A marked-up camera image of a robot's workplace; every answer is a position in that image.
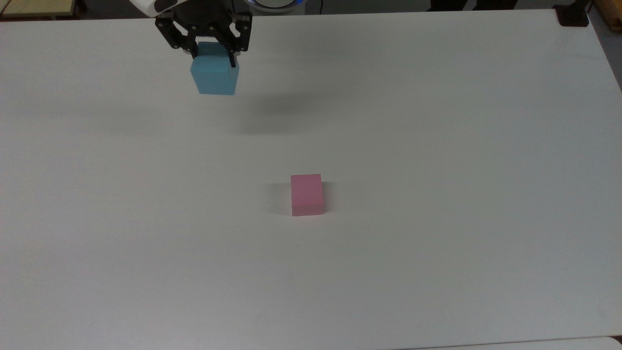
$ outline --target robotic arm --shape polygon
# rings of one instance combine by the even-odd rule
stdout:
[[[231,66],[236,66],[235,56],[248,50],[253,15],[250,12],[235,14],[223,0],[130,0],[149,17],[156,17],[155,26],[173,49],[182,48],[197,56],[197,37],[214,37],[229,52]],[[188,31],[183,35],[174,22]],[[231,23],[239,36],[230,29]]]

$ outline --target pink block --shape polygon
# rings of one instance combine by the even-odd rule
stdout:
[[[292,216],[322,215],[324,196],[320,174],[292,175]]]

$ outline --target blue foam cube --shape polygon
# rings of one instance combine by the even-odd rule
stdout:
[[[217,42],[199,42],[197,57],[190,73],[198,92],[208,95],[233,95],[238,82],[239,64],[231,68],[227,49]]]

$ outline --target black bracket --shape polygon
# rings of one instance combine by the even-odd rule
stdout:
[[[590,20],[585,12],[585,7],[590,0],[576,0],[570,5],[555,5],[559,24],[564,27],[587,27]]]
[[[186,29],[188,34],[183,35],[175,27],[175,22]],[[229,28],[231,23],[235,23],[239,36],[236,37]],[[197,37],[216,38],[227,50],[231,66],[236,67],[235,56],[241,51],[248,50],[253,26],[253,14],[250,12],[241,12],[239,14],[227,12],[219,14],[216,20],[208,23],[188,23],[176,16],[175,8],[173,8],[159,15],[155,19],[155,26],[173,49],[183,49],[184,52],[192,55],[192,59],[196,58],[198,54]]]

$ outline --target white table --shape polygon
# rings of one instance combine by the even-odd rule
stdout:
[[[153,20],[0,33],[7,349],[622,333],[622,95],[591,27],[257,17],[234,97]],[[291,217],[305,173],[328,212]]]

